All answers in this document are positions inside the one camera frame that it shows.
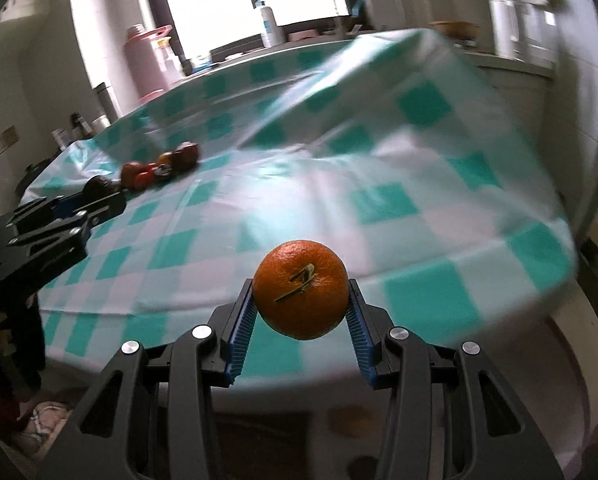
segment bowl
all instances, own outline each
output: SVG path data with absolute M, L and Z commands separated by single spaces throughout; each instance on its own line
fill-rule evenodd
M 448 38 L 461 41 L 474 41 L 479 30 L 479 25 L 470 22 L 432 22 L 430 25 Z

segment orange object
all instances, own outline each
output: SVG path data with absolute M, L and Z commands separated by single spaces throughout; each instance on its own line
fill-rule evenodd
M 319 31 L 311 28 L 310 30 L 300 30 L 299 32 L 291 32 L 288 35 L 288 41 L 301 41 L 308 38 L 319 38 Z
M 348 274 L 325 245 L 294 240 L 266 255 L 253 277 L 252 294 L 272 329 L 294 339 L 315 339 L 345 316 Z
M 470 22 L 432 22 L 430 25 L 453 40 L 474 41 L 479 33 L 479 25 Z
M 171 156 L 172 156 L 172 152 L 163 152 L 157 159 L 157 166 L 160 166 L 162 164 L 168 164 L 169 166 L 171 166 L 172 165 L 172 160 L 170 160 Z

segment metal screw head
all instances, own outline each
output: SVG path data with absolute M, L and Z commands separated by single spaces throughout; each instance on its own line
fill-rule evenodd
M 137 341 L 126 341 L 121 346 L 121 351 L 124 354 L 134 354 L 139 349 L 139 343 Z
M 213 329 L 208 325 L 199 325 L 192 329 L 192 336 L 196 339 L 205 339 L 213 333 Z
M 396 326 L 394 328 L 391 328 L 391 330 L 390 330 L 390 337 L 392 337 L 393 339 L 399 339 L 399 340 L 407 339 L 409 335 L 410 335 L 410 332 L 408 332 L 402 326 Z
M 477 345 L 473 341 L 466 341 L 465 343 L 463 343 L 461 345 L 461 348 L 463 349 L 464 352 L 466 352 L 466 354 L 470 354 L 470 355 L 476 355 L 481 351 L 481 348 L 479 347 L 479 345 Z

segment bottle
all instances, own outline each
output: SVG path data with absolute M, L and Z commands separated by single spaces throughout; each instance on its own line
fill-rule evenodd
M 70 123 L 73 129 L 74 140 L 92 139 L 95 136 L 90 124 L 86 122 L 86 119 L 79 112 L 70 115 Z
M 261 33 L 263 46 L 268 48 L 285 43 L 284 30 L 277 25 L 272 8 L 268 7 L 263 0 L 257 0 L 255 10 L 261 14 L 263 20 L 263 32 Z
M 103 112 L 108 117 L 108 121 L 110 121 L 110 123 L 114 123 L 122 116 L 121 108 L 119 107 L 119 102 L 117 101 L 117 96 L 115 95 L 114 89 L 108 84 L 108 82 L 104 81 L 103 83 L 95 86 L 94 91 L 95 94 L 97 94 L 97 99 L 102 105 Z
M 110 126 L 110 121 L 108 121 L 108 117 L 105 115 L 97 117 L 94 121 L 92 121 L 92 129 L 95 135 L 99 135 L 102 133 L 103 130 Z
M 156 40 L 166 36 L 172 27 L 148 30 L 138 24 L 128 29 L 127 41 L 124 43 L 124 54 L 133 77 L 139 103 L 145 104 L 151 99 L 164 94 L 170 88 L 166 80 L 166 66 L 161 55 L 157 56 Z
M 163 64 L 166 66 L 166 81 L 170 88 L 177 83 L 182 77 L 181 62 L 179 58 L 175 56 L 170 46 L 170 36 L 159 38 L 157 40 L 157 46 L 159 47 L 159 54 L 163 59 Z

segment teal and white checkered pattern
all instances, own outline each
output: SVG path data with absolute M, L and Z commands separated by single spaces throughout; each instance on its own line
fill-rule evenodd
M 217 70 L 77 142 L 26 199 L 201 144 L 195 173 L 135 196 L 40 292 L 48 353 L 98 370 L 233 301 L 276 245 L 328 245 L 369 303 L 434 343 L 523 316 L 573 272 L 551 182 L 501 98 L 429 30 L 318 44 Z M 243 374 L 356 367 L 345 325 L 312 342 L 258 320 Z

